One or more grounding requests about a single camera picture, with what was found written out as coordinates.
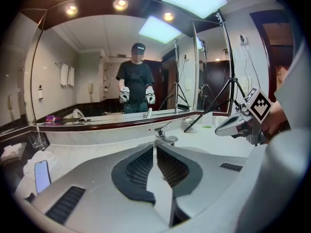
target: phone screen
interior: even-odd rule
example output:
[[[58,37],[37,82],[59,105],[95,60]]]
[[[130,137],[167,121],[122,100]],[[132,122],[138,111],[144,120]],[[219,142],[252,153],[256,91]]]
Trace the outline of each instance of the phone screen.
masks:
[[[35,164],[35,186],[37,193],[41,193],[51,184],[48,170],[48,162],[41,161]]]

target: black t-shirt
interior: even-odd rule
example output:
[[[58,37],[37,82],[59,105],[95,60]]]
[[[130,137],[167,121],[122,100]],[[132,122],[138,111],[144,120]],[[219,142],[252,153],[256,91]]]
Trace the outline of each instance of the black t-shirt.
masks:
[[[145,101],[148,84],[154,83],[150,67],[146,63],[134,64],[132,61],[123,62],[117,74],[117,80],[124,79],[124,84],[130,90],[128,103]]]

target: white marble countertop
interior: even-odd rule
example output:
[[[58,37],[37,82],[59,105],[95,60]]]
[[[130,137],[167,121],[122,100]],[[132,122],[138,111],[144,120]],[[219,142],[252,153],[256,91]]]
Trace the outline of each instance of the white marble countertop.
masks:
[[[254,146],[245,138],[234,139],[231,136],[219,137],[214,133],[215,128],[202,128],[201,125],[194,125],[187,133],[182,129],[167,132],[167,136],[178,137],[176,147],[206,151],[211,154],[248,157]],[[53,183],[79,164],[101,156],[113,154],[125,149],[134,148],[139,144],[154,141],[154,136],[123,141],[111,144],[89,145],[89,146],[60,146],[50,145],[45,151],[50,151],[56,157],[57,162],[50,171],[51,182]],[[35,183],[23,177],[18,185],[15,194],[26,198],[34,193],[37,195]]]

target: man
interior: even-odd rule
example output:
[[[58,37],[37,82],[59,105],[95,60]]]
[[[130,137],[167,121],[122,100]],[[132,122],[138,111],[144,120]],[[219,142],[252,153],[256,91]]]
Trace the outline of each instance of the man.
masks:
[[[150,68],[142,62],[145,45],[135,43],[132,46],[130,61],[123,62],[117,74],[119,80],[120,102],[124,104],[124,113],[148,111],[148,105],[156,101],[152,84],[155,82]]]

